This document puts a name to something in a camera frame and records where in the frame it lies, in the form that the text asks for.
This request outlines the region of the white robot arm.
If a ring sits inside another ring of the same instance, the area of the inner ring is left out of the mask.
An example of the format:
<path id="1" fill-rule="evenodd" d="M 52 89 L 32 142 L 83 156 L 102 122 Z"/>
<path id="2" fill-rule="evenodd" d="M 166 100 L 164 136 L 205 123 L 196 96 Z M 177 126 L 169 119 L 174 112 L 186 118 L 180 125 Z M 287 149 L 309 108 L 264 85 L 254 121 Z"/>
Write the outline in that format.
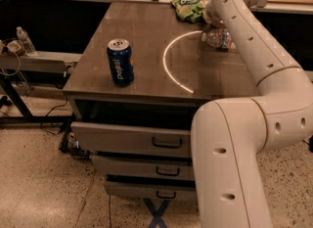
<path id="1" fill-rule="evenodd" d="M 313 84 L 251 12 L 258 1 L 208 4 L 213 23 L 230 32 L 258 94 L 210 101 L 193 118 L 201 228 L 273 228 L 256 155 L 313 134 Z"/>

